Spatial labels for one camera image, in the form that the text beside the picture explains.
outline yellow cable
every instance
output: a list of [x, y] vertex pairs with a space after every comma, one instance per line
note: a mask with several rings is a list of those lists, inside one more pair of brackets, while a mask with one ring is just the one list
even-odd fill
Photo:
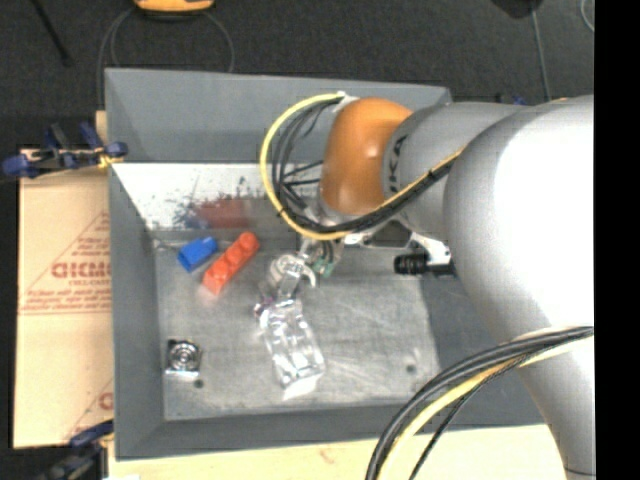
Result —
[[[289, 119], [295, 113], [299, 112], [300, 110], [303, 110], [306, 107], [314, 105], [316, 103], [320, 103], [320, 102], [323, 102], [323, 101], [331, 101], [331, 100], [337, 99], [337, 98], [339, 98], [341, 96], [344, 96], [344, 93], [320, 94], [318, 96], [312, 96], [311, 98], [307, 98], [305, 100], [299, 101], [295, 105], [289, 107], [287, 110], [285, 110], [285, 112], [282, 115], [280, 115], [280, 117], [278, 117], [278, 119], [276, 119], [273, 122], [273, 124], [271, 125], [271, 127], [267, 131], [267, 134], [265, 135], [265, 138], [264, 138], [264, 140], [262, 142], [262, 148], [260, 149], [260, 159], [259, 159], [260, 175], [262, 177], [262, 183], [264, 184], [265, 192], [266, 192], [267, 196], [269, 197], [269, 200], [271, 201], [271, 204], [273, 204], [273, 206], [275, 207], [276, 211], [282, 216], [282, 218], [285, 220], [285, 222], [292, 229], [297, 231], [302, 236], [307, 237], [307, 238], [311, 238], [313, 240], [338, 240], [340, 238], [344, 238], [347, 235], [350, 235], [352, 233], [352, 231], [335, 231], [335, 232], [330, 232], [330, 233], [319, 233], [319, 232], [316, 232], [316, 231], [312, 231], [312, 230], [307, 229], [307, 228], [305, 228], [303, 226], [300, 226], [297, 222], [295, 222], [284, 211], [285, 210], [284, 206], [278, 200], [278, 197], [276, 196], [276, 193], [275, 193], [275, 191], [273, 189], [273, 185], [271, 185], [271, 180], [269, 179], [269, 172], [268, 172], [268, 169], [267, 169], [267, 158], [268, 158], [268, 154], [269, 154], [269, 146], [271, 145], [271, 142], [273, 141], [273, 138], [275, 137], [275, 135], [276, 135], [277, 131], [280, 129], [280, 127], [287, 121], [287, 119]], [[446, 157], [445, 159], [440, 161], [437, 165], [435, 165], [433, 168], [429, 169], [422, 176], [418, 177], [416, 180], [414, 180], [413, 182], [409, 183], [402, 190], [400, 190], [399, 192], [397, 192], [396, 194], [391, 196], [389, 199], [385, 200], [374, 211], [378, 211], [378, 210], [384, 208], [385, 206], [388, 206], [389, 204], [393, 203], [396, 199], [398, 199], [399, 197], [401, 197], [404, 194], [406, 194], [409, 190], [411, 190], [413, 187], [415, 187], [418, 183], [420, 183], [422, 180], [427, 178], [431, 173], [433, 173], [434, 171], [437, 171], [438, 169], [442, 168], [444, 165], [446, 165], [449, 162], [452, 162], [453, 160], [455, 160], [458, 156], [460, 156], [460, 153], [462, 153], [463, 149], [464, 149], [464, 147], [458, 149], [456, 152], [454, 152], [453, 154], [449, 155], [448, 157]]]
[[[555, 356], [558, 356], [560, 354], [564, 354], [564, 353], [568, 352], [570, 349], [574, 348], [575, 346], [581, 344], [584, 341], [585, 341], [585, 339], [580, 339], [578, 341], [573, 341], [573, 342], [567, 343], [565, 345], [561, 345], [561, 346], [552, 348], [550, 350], [547, 350], [545, 352], [542, 352], [540, 354], [537, 354], [537, 355], [527, 359], [522, 364], [518, 365], [518, 368], [523, 368], [524, 366], [536, 363], [538, 361], [544, 361], [546, 359], [550, 359], [551, 357], [555, 357]], [[492, 366], [490, 368], [487, 368], [486, 370], [476, 374], [475, 376], [471, 377], [470, 379], [467, 379], [466, 381], [461, 382], [460, 384], [458, 384], [454, 388], [452, 388], [449, 391], [447, 391], [446, 393], [444, 393], [440, 398], [436, 399], [431, 404], [429, 404], [427, 407], [425, 407], [411, 421], [411, 423], [407, 426], [407, 428], [404, 429], [402, 431], [402, 433], [400, 433], [400, 435], [398, 435], [396, 440], [391, 445], [391, 448], [389, 449], [389, 454], [387, 455], [387, 459], [384, 461], [384, 463], [382, 464], [382, 467], [380, 468], [380, 472], [378, 474], [378, 478], [380, 478], [380, 480], [389, 478], [389, 471], [391, 470], [391, 467], [393, 465], [394, 460], [399, 455], [400, 450], [404, 447], [404, 445], [406, 445], [406, 443], [409, 441], [409, 439], [411, 439], [415, 434], [420, 432], [420, 430], [438, 412], [440, 412], [442, 409], [444, 409], [448, 405], [452, 404], [453, 402], [455, 402], [459, 398], [462, 398], [464, 395], [469, 393], [472, 389], [474, 389], [476, 386], [478, 386], [478, 384], [480, 384], [486, 378], [490, 377], [491, 375], [493, 375], [494, 373], [498, 372], [502, 368], [505, 368], [505, 367], [507, 367], [509, 365], [517, 363], [518, 361], [522, 360], [522, 358], [524, 356], [526, 356], [526, 355], [527, 355], [527, 353], [523, 353], [519, 357], [516, 357], [514, 359], [509, 359], [507, 361], [503, 361], [502, 363], [500, 363], [500, 364], [498, 364], [496, 366]]]
[[284, 211], [284, 207], [282, 203], [278, 200], [275, 191], [273, 190], [273, 186], [271, 185], [271, 180], [269, 180], [269, 172], [267, 170], [267, 156], [269, 153], [269, 146], [271, 145], [271, 141], [276, 135], [276, 132], [280, 129], [280, 127], [285, 123], [287, 119], [289, 119], [292, 115], [300, 110], [314, 105], [316, 103], [320, 103], [323, 101], [331, 101], [335, 100], [341, 96], [344, 96], [343, 93], [330, 93], [330, 94], [320, 94], [318, 96], [312, 96], [311, 98], [307, 98], [306, 100], [299, 101], [292, 107], [289, 107], [285, 112], [278, 117], [271, 125], [267, 134], [264, 137], [264, 141], [262, 142], [262, 148], [260, 150], [260, 176], [262, 176], [262, 183], [264, 184], [265, 192], [271, 201], [271, 204], [275, 207], [276, 211], [282, 216], [287, 224], [295, 231], [300, 233], [302, 236], [307, 238], [312, 238], [314, 240], [337, 240], [339, 238], [343, 238], [349, 234], [349, 231], [339, 231], [335, 233], [316, 233], [314, 231], [310, 231], [306, 228], [300, 226], [297, 222], [295, 222], [287, 213]]

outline cardboard sheet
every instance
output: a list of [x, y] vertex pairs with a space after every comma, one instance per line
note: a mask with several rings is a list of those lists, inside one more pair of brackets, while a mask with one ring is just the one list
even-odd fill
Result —
[[15, 447], [113, 415], [106, 182], [97, 168], [21, 182]]

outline metal object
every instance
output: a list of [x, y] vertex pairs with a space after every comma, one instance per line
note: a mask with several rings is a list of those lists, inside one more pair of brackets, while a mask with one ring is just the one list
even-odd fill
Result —
[[[593, 130], [592, 96], [530, 107], [479, 134], [449, 174], [453, 261], [497, 341], [594, 324]], [[595, 477], [594, 363], [590, 340], [521, 371], [570, 479]]]
[[187, 340], [169, 340], [166, 373], [196, 377], [200, 373], [200, 347]]
[[74, 148], [58, 124], [46, 131], [44, 147], [32, 152], [14, 155], [2, 161], [2, 170], [7, 176], [36, 178], [66, 169], [79, 169], [100, 164], [104, 158], [122, 158], [128, 148], [124, 142], [104, 145], [95, 129], [87, 122], [80, 123], [83, 144]]

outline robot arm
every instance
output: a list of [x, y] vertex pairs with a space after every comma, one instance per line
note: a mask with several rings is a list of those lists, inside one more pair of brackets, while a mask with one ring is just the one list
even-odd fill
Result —
[[[360, 100], [360, 113], [366, 104]], [[593, 106], [588, 96], [537, 107], [425, 109], [399, 123], [382, 154], [378, 147], [371, 155], [373, 148], [361, 148], [363, 158], [350, 155], [352, 165], [367, 163], [379, 176], [384, 199], [464, 146], [450, 174], [396, 218], [450, 247], [465, 290], [497, 341], [551, 326], [593, 325]], [[372, 107], [372, 114], [379, 113]], [[373, 116], [353, 115], [364, 127], [378, 126]], [[333, 167], [343, 159], [333, 155], [354, 148], [337, 145], [359, 140], [345, 133], [352, 126], [336, 120], [320, 181], [321, 205], [334, 219], [370, 211], [351, 204], [358, 187], [344, 174], [335, 179]], [[326, 187], [348, 197], [327, 197]], [[521, 375], [567, 478], [595, 478], [593, 341]]]

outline blue lego brick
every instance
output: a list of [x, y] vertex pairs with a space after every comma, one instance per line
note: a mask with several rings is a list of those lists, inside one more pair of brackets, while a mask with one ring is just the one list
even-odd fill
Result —
[[218, 250], [218, 243], [212, 237], [197, 238], [183, 246], [178, 252], [178, 261], [187, 272], [193, 272], [204, 264]]

